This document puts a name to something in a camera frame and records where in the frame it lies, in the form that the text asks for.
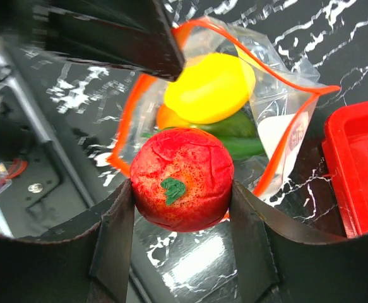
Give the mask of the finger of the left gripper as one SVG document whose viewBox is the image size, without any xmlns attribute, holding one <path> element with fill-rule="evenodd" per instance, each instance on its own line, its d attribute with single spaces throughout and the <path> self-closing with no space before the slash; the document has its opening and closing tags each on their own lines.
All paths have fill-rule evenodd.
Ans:
<svg viewBox="0 0 368 303">
<path fill-rule="evenodd" d="M 33 43 L 58 60 L 178 79 L 184 55 L 162 1 L 34 1 Z"/>
</svg>

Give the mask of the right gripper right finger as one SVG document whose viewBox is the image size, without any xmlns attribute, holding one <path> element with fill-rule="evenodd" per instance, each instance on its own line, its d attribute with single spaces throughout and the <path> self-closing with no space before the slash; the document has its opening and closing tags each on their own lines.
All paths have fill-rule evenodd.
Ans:
<svg viewBox="0 0 368 303">
<path fill-rule="evenodd" d="M 239 182 L 229 213 L 243 302 L 368 302 L 368 233 L 347 239 L 322 232 Z"/>
</svg>

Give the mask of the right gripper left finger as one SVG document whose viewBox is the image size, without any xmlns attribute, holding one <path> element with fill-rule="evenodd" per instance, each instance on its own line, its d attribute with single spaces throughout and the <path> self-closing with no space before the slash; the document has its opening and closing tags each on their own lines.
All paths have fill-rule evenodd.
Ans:
<svg viewBox="0 0 368 303">
<path fill-rule="evenodd" d="M 0 234 L 0 302 L 125 302 L 134 202 L 130 181 L 38 237 Z"/>
</svg>

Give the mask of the orange green toy mango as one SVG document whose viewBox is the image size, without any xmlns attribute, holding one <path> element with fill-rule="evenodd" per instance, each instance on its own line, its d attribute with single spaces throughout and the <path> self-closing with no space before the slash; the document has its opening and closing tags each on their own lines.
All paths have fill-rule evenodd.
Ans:
<svg viewBox="0 0 368 303">
<path fill-rule="evenodd" d="M 189 122 L 179 117 L 172 109 L 162 104 L 157 112 L 156 124 L 159 129 L 172 127 L 187 128 Z"/>
</svg>

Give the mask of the yellow toy lemon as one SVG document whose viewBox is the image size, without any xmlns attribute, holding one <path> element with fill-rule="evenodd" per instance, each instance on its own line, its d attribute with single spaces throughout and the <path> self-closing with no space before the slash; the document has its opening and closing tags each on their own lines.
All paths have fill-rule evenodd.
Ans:
<svg viewBox="0 0 368 303">
<path fill-rule="evenodd" d="M 190 61 L 167 85 L 164 104 L 195 124 L 211 124 L 239 111 L 256 85 L 253 68 L 238 57 L 212 53 Z"/>
</svg>

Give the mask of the red toy apple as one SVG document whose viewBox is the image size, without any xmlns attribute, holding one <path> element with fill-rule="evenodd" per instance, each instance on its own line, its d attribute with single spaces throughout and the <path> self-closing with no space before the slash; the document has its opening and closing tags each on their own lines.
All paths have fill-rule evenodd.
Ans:
<svg viewBox="0 0 368 303">
<path fill-rule="evenodd" d="M 138 211 L 173 232 L 218 224 L 230 203 L 234 164 L 215 136 L 173 128 L 152 136 L 130 165 Z"/>
</svg>

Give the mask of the orange zip top bag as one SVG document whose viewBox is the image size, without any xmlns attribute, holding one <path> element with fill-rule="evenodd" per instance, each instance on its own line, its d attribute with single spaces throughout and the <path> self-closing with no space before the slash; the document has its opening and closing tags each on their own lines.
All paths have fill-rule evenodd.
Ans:
<svg viewBox="0 0 368 303">
<path fill-rule="evenodd" d="M 286 68 L 267 36 L 227 25 L 214 18 L 187 21 L 172 30 L 185 66 L 175 81 L 142 74 L 133 85 L 116 132 L 108 163 L 123 174 L 146 139 L 174 126 L 220 126 L 235 131 L 234 119 L 245 119 L 261 140 L 266 165 L 245 160 L 238 178 L 257 197 L 267 199 L 281 188 L 294 168 L 318 98 L 337 92 L 319 82 L 306 64 Z"/>
</svg>

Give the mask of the green toy cucumber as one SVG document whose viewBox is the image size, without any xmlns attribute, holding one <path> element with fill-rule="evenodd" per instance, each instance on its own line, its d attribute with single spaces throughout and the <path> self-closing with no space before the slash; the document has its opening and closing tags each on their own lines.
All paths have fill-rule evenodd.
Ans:
<svg viewBox="0 0 368 303">
<path fill-rule="evenodd" d="M 254 123 L 241 110 L 215 123 L 191 123 L 190 126 L 206 131 L 218 138 L 230 153 L 233 161 L 247 160 L 252 156 L 264 154 L 264 147 L 258 137 Z"/>
</svg>

